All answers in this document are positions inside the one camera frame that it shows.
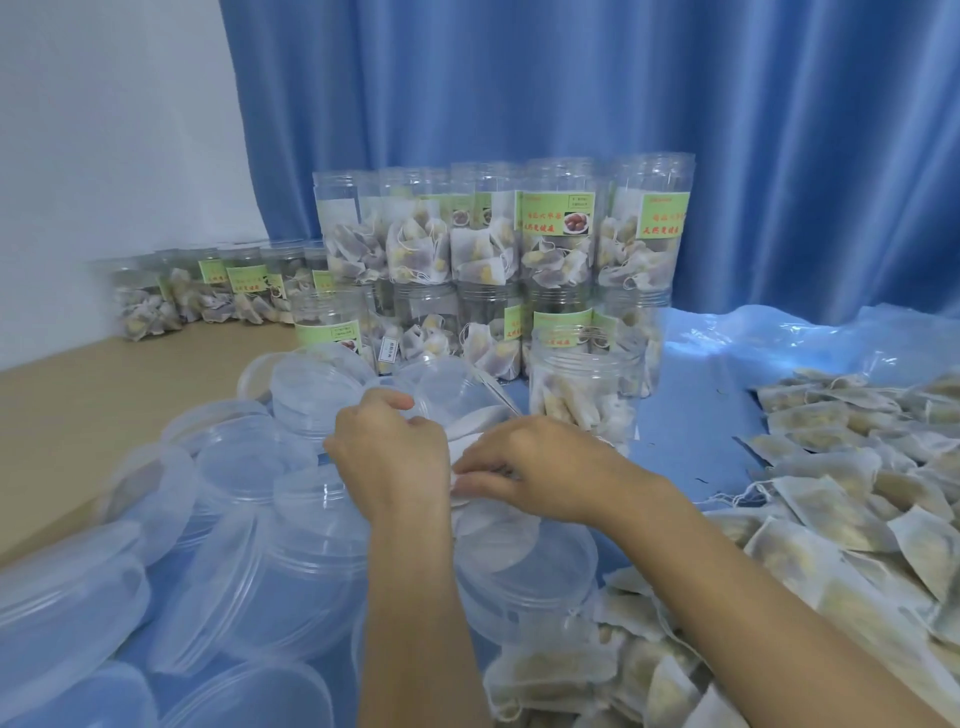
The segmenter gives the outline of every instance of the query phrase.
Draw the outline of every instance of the curtain fold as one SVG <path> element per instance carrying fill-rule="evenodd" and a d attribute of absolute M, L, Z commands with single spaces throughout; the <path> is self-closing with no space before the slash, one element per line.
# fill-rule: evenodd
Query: curtain fold
<path fill-rule="evenodd" d="M 675 305 L 960 315 L 954 0 L 222 0 L 272 237 L 310 173 L 697 155 Z"/>

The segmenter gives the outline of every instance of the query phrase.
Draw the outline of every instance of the hand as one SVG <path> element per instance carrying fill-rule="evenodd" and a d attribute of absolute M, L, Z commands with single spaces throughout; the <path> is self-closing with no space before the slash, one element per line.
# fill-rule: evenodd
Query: hand
<path fill-rule="evenodd" d="M 449 517 L 450 452 L 444 429 L 398 409 L 410 409 L 410 395 L 371 389 L 360 403 L 337 414 L 324 449 L 337 466 L 350 497 L 376 526 L 391 516 L 439 509 Z"/>
<path fill-rule="evenodd" d="M 519 479 L 490 472 L 501 468 Z M 485 432 L 453 471 L 460 476 L 455 496 L 504 500 L 537 516 L 598 528 L 617 494 L 660 478 L 574 425 L 539 416 Z"/>

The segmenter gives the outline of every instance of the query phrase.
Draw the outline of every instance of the white wall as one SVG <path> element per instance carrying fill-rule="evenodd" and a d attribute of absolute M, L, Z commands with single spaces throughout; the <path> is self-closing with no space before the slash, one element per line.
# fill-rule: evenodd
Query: white wall
<path fill-rule="evenodd" d="M 109 335 L 87 261 L 265 235 L 216 0 L 0 2 L 0 369 Z"/>

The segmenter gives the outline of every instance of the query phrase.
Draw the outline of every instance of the person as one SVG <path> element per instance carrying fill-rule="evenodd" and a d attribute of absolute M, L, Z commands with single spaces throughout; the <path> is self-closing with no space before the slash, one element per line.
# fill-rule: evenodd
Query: person
<path fill-rule="evenodd" d="M 444 430 L 370 390 L 325 442 L 370 521 L 359 728 L 490 728 L 457 594 Z M 513 478 L 493 471 L 509 468 Z M 884 666 L 744 555 L 666 478 L 572 425 L 523 417 L 455 464 L 457 495 L 608 535 L 753 728 L 943 728 Z"/>

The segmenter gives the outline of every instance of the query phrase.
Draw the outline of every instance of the forearm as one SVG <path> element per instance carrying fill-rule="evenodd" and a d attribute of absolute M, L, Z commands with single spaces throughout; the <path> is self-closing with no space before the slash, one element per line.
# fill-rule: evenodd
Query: forearm
<path fill-rule="evenodd" d="M 359 728 L 490 728 L 452 552 L 448 509 L 374 527 Z"/>
<path fill-rule="evenodd" d="M 651 583 L 755 728 L 947 725 L 668 481 L 622 485 L 597 526 Z"/>

